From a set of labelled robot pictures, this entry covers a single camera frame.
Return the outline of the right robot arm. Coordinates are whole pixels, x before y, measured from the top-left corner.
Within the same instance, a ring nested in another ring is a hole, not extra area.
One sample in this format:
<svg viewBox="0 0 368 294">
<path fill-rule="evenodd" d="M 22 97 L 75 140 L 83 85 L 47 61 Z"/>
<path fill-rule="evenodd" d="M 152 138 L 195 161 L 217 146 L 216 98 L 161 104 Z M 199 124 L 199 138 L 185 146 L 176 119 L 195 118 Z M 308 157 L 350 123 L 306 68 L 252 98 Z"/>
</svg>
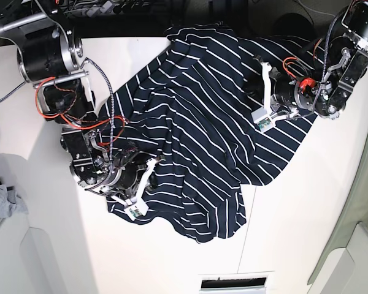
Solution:
<svg viewBox="0 0 368 294">
<path fill-rule="evenodd" d="M 79 186 L 125 204 L 156 188 L 155 160 L 140 160 L 133 141 L 114 151 L 128 120 L 113 105 L 106 116 L 96 114 L 84 70 L 90 59 L 58 1 L 0 1 L 0 38 L 16 46 L 19 71 L 35 87 L 39 114 L 62 126 L 61 146 L 72 157 Z"/>
</svg>

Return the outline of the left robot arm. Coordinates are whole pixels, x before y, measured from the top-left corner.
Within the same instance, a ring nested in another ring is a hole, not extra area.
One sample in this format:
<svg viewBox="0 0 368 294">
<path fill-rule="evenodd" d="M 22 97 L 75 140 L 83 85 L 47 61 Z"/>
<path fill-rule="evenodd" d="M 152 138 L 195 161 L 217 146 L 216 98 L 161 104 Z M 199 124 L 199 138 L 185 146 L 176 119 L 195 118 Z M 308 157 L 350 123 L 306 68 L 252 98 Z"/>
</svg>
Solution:
<svg viewBox="0 0 368 294">
<path fill-rule="evenodd" d="M 281 70 L 264 55 L 254 56 L 261 65 L 264 89 L 261 106 L 251 115 L 260 129 L 312 114 L 339 117 L 368 68 L 368 1 L 351 1 L 334 17 L 326 35 L 303 51 L 308 49 L 313 65 L 289 53 Z"/>
</svg>

